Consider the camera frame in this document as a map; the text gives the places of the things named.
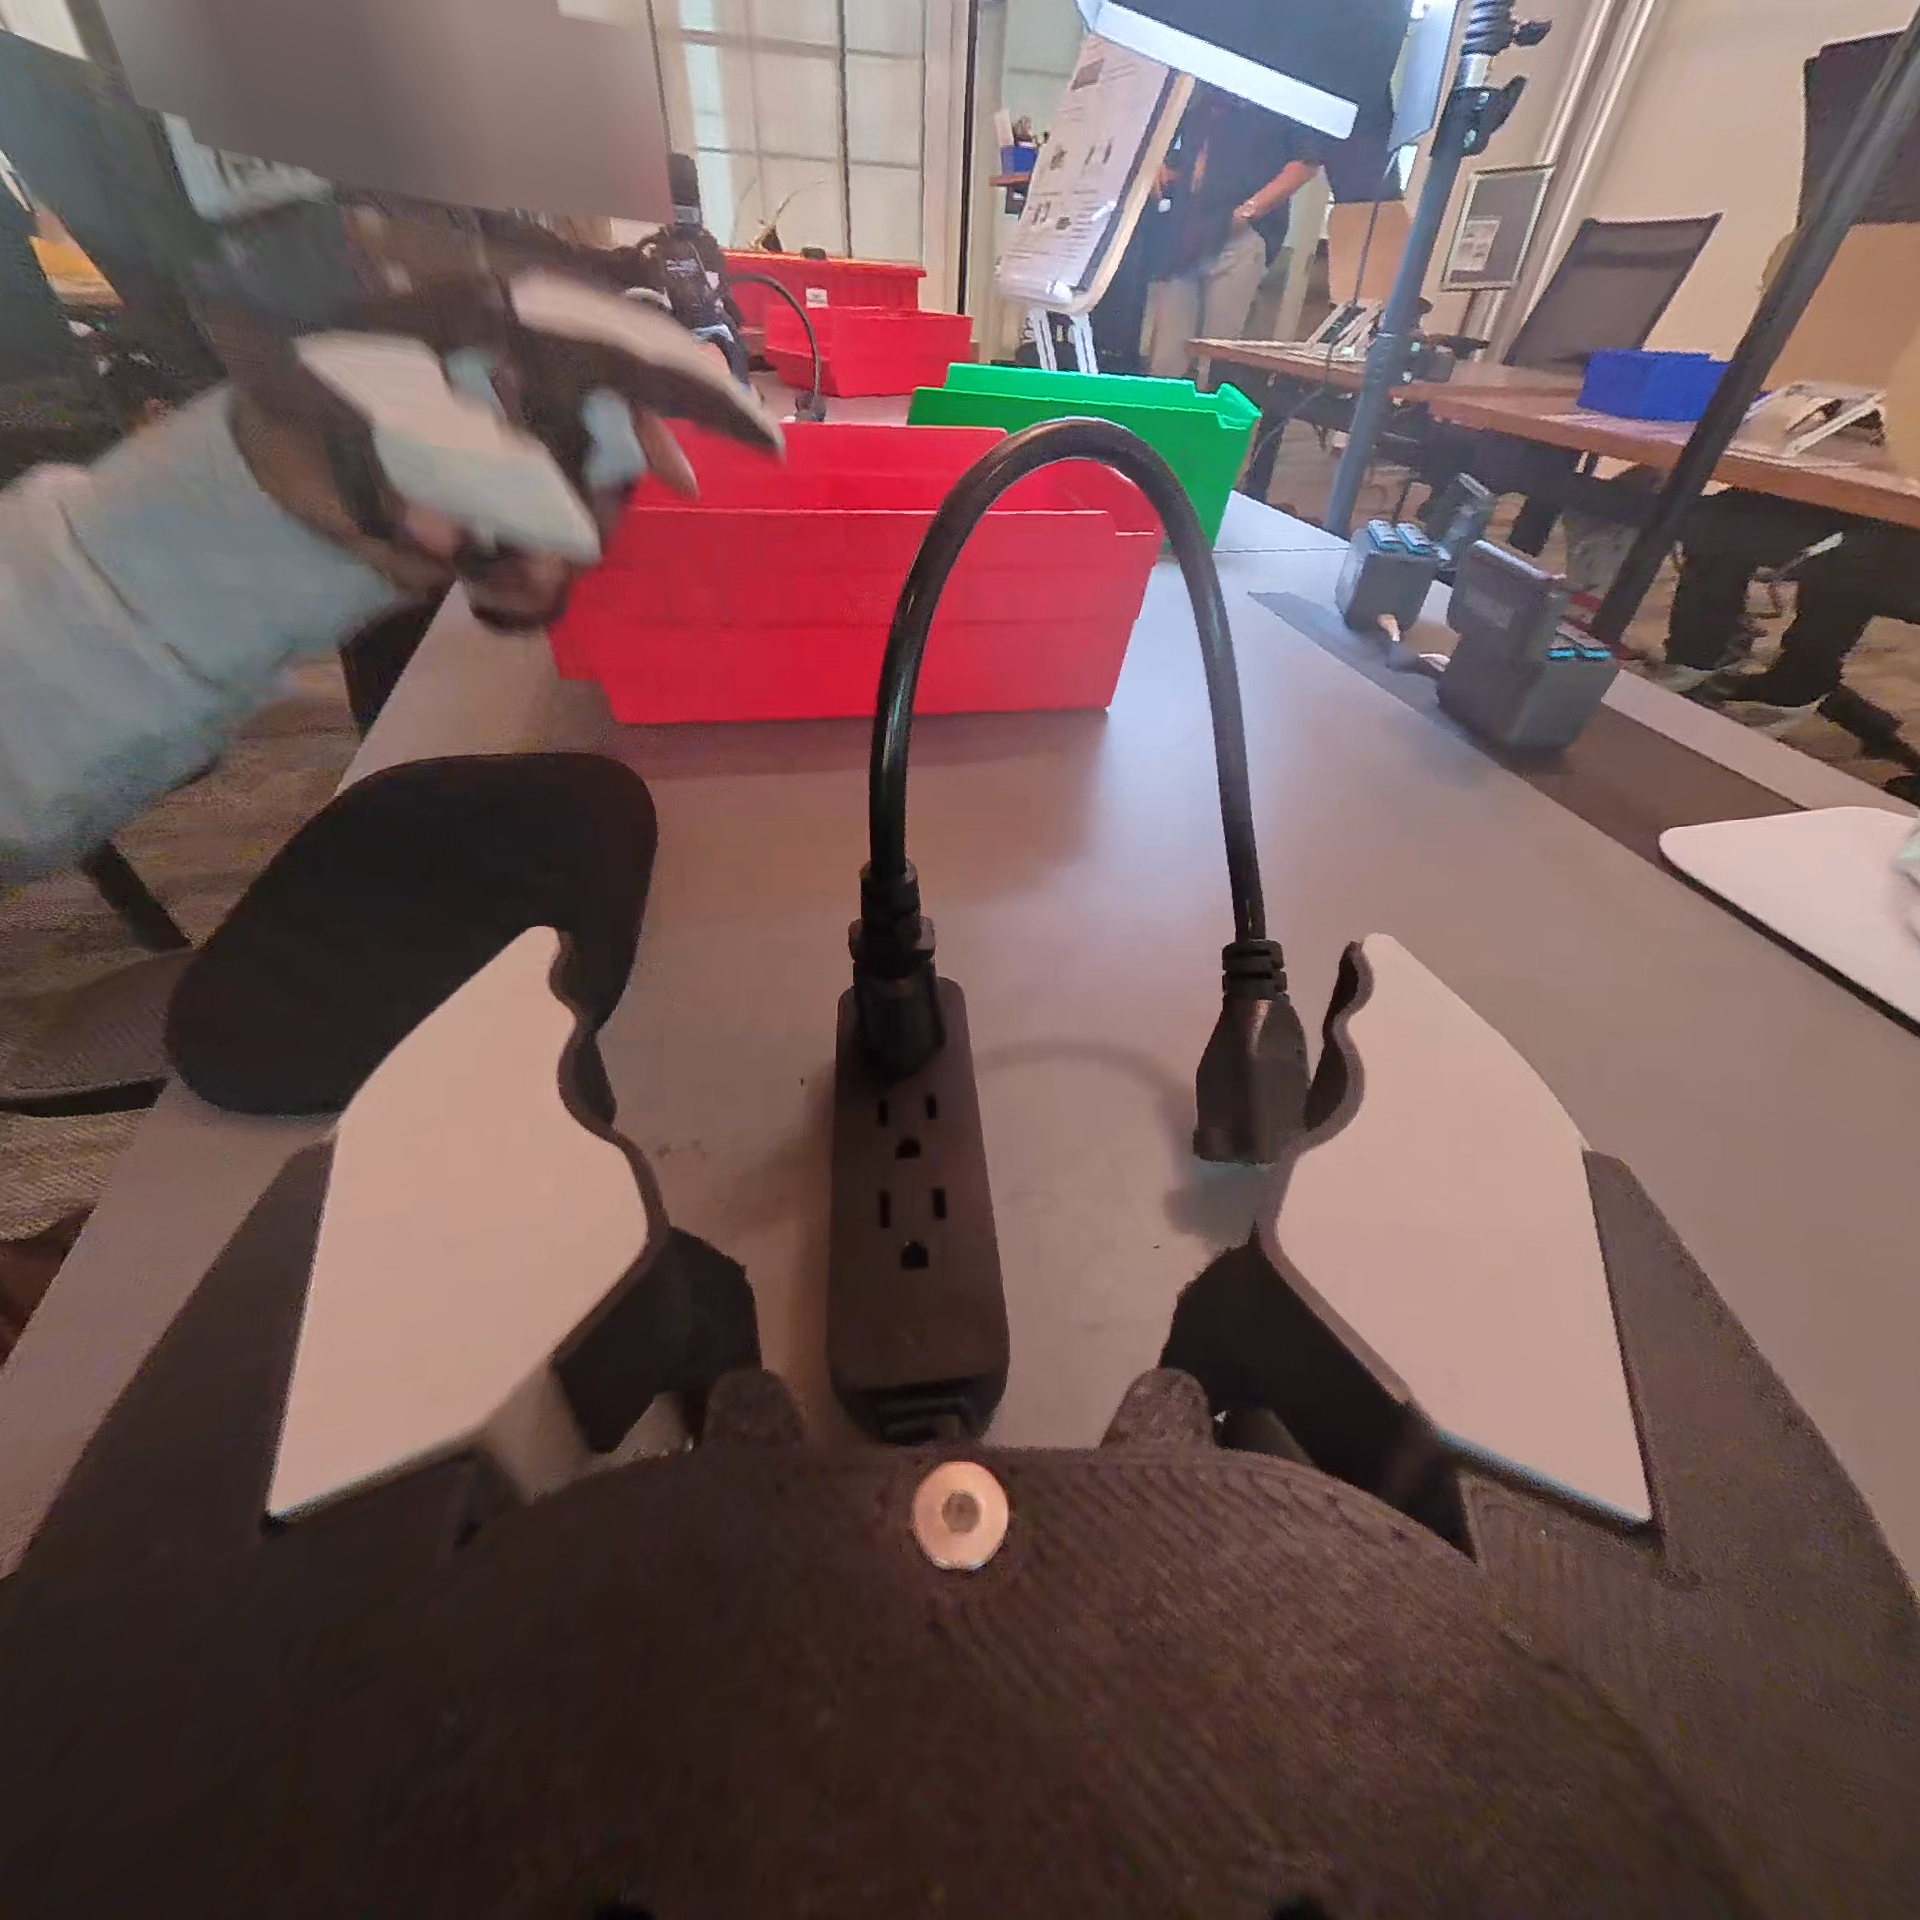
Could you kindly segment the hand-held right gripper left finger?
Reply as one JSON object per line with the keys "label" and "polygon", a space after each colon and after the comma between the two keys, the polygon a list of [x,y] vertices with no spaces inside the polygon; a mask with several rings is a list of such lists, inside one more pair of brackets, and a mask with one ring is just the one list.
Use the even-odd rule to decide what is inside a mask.
{"label": "hand-held right gripper left finger", "polygon": [[562,1349],[660,1253],[665,1202],[588,1112],[569,957],[553,928],[521,933],[335,1123],[270,1520],[462,1459],[514,1502],[588,1473]]}

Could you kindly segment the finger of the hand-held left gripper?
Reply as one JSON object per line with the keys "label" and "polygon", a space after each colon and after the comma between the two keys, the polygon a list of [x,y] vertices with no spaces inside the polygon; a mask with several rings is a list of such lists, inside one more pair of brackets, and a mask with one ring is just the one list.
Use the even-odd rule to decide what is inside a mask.
{"label": "finger of the hand-held left gripper", "polygon": [[513,323],[526,397],[558,405],[593,438],[611,446],[624,417],[646,461],[682,459],[672,422],[785,457],[783,425],[727,360],[648,302],[568,272],[518,272]]}

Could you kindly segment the black power strip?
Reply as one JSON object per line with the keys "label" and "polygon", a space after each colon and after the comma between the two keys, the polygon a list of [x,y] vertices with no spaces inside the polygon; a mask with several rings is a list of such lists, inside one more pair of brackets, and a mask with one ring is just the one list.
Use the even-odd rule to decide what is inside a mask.
{"label": "black power strip", "polygon": [[905,1076],[872,1061],[850,993],[835,1037],[828,1378],[896,1449],[984,1436],[1014,1363],[970,1010],[938,993],[944,1045]]}

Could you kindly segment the person's left forearm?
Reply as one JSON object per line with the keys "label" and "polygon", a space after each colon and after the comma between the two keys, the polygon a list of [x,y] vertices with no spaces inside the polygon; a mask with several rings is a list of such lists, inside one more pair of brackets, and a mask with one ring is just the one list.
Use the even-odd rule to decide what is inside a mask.
{"label": "person's left forearm", "polygon": [[403,593],[254,478],[218,386],[3,494],[3,884],[62,875],[204,773]]}

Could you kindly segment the person's left hand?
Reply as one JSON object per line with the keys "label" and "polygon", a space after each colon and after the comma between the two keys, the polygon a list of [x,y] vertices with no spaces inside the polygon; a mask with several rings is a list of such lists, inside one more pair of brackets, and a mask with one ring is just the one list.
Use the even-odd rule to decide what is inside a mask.
{"label": "person's left hand", "polygon": [[[588,508],[608,547],[631,509],[633,494],[659,484],[680,500],[699,500],[702,488],[675,429],[660,417],[633,406],[631,427],[614,429],[614,417],[588,422]],[[571,588],[599,560],[571,560],[513,545],[480,545],[464,537],[452,549],[452,576],[468,610],[497,634],[535,634],[568,606]]]}

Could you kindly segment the small dark device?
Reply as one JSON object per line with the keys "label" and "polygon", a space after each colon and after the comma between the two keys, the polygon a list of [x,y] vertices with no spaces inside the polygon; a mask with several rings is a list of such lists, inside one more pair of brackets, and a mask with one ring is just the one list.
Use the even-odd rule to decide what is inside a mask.
{"label": "small dark device", "polygon": [[672,152],[665,160],[672,220],[641,242],[646,285],[657,292],[697,344],[714,347],[731,374],[752,382],[745,321],[730,284],[730,266],[704,222],[695,157]]}

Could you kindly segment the small red plastic bin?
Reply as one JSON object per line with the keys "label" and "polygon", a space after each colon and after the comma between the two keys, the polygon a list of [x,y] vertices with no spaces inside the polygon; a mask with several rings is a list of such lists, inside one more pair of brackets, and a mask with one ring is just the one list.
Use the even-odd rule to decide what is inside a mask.
{"label": "small red plastic bin", "polygon": [[927,272],[914,264],[761,250],[726,250],[722,260],[740,318],[759,330],[771,330],[779,318],[793,321],[790,302],[772,292],[772,282],[807,309],[921,309]]}
{"label": "small red plastic bin", "polygon": [[953,364],[975,361],[968,316],[886,306],[810,309],[775,321],[764,353],[783,382],[826,397],[895,397],[940,389]]}

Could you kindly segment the large red plastic bin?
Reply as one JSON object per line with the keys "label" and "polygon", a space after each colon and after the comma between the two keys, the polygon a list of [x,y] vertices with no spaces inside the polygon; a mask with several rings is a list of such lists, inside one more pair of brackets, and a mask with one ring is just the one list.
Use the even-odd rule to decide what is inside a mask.
{"label": "large red plastic bin", "polygon": [[[699,480],[639,483],[548,646],[623,725],[874,718],[905,576],[990,425],[792,422],[785,457],[680,425]],[[918,714],[1102,712],[1164,531],[1127,478],[1052,464],[976,529],[943,594]]]}

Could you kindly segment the white instruction board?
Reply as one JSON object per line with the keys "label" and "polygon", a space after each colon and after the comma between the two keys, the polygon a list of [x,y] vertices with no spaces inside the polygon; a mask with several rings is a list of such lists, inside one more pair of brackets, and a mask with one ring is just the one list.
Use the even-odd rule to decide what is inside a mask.
{"label": "white instruction board", "polygon": [[1025,316],[1090,316],[1130,250],[1194,78],[1086,35],[994,290]]}

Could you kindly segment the green plastic bin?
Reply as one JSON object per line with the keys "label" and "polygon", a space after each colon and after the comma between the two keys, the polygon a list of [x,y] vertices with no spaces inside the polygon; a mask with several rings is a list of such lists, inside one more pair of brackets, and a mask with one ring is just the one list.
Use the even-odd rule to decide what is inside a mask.
{"label": "green plastic bin", "polygon": [[911,425],[994,425],[1007,434],[1079,417],[1124,425],[1152,446],[1182,480],[1207,539],[1219,539],[1259,422],[1259,410],[1234,386],[953,364],[944,385],[918,389],[905,412]]}

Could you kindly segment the wooden table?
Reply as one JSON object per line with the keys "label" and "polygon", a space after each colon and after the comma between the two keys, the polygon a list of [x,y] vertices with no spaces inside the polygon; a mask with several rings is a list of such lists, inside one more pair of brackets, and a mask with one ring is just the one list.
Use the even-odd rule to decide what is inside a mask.
{"label": "wooden table", "polygon": [[[1322,386],[1336,394],[1359,395],[1366,379],[1366,364],[1354,356],[1332,355],[1308,344],[1270,344],[1270,340],[1219,340],[1188,338],[1188,353],[1195,364],[1219,373],[1230,369],[1248,377],[1283,377],[1288,382],[1318,392]],[[1484,366],[1471,361],[1455,366],[1447,377],[1414,377],[1395,389],[1400,403],[1432,403],[1435,397],[1560,397],[1577,395],[1583,373],[1552,373],[1536,369]]]}
{"label": "wooden table", "polygon": [[[1449,385],[1433,389],[1424,405],[1435,421],[1447,425],[1546,448],[1596,452],[1602,459],[1660,473],[1678,464],[1691,433],[1682,422],[1600,417],[1576,406],[1568,392]],[[1892,470],[1889,454],[1880,448],[1828,441],[1809,454],[1787,457],[1737,438],[1719,454],[1713,483],[1824,512],[1918,529],[1918,483]]]}

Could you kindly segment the black softbox light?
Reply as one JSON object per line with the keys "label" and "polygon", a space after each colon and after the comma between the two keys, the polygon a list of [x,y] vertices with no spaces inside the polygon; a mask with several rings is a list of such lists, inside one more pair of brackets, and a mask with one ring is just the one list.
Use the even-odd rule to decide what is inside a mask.
{"label": "black softbox light", "polygon": [[1347,140],[1385,97],[1411,3],[1076,3],[1088,33],[1191,81]]}

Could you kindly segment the blue plastic bin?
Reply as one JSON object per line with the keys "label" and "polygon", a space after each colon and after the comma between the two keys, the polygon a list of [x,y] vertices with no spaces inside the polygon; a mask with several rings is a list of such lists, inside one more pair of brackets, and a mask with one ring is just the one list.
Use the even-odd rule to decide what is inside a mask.
{"label": "blue plastic bin", "polygon": [[1600,350],[1585,366],[1576,410],[1658,425],[1696,425],[1730,371],[1707,353]]}

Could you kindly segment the black tripod pole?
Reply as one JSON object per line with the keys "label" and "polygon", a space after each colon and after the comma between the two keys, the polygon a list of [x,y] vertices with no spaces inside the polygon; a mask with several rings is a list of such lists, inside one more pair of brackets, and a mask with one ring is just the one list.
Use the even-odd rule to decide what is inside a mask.
{"label": "black tripod pole", "polygon": [[1892,42],[1872,90],[1851,117],[1828,171],[1787,238],[1780,264],[1768,274],[1761,302],[1719,377],[1700,418],[1681,446],[1660,492],[1647,502],[1638,537],[1600,598],[1592,636],[1616,649],[1664,560],[1678,545],[1754,400],[1768,386],[1791,337],[1807,316],[1819,284],[1872,201],[1881,177],[1897,157],[1918,108],[1918,19]]}

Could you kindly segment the framed wall picture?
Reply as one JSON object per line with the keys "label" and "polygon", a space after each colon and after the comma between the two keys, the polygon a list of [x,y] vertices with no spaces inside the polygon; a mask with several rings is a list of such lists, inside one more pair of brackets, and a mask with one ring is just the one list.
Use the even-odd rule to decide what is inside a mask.
{"label": "framed wall picture", "polygon": [[1552,173],[1552,162],[1531,162],[1471,177],[1438,282],[1444,296],[1498,296],[1521,284]]}

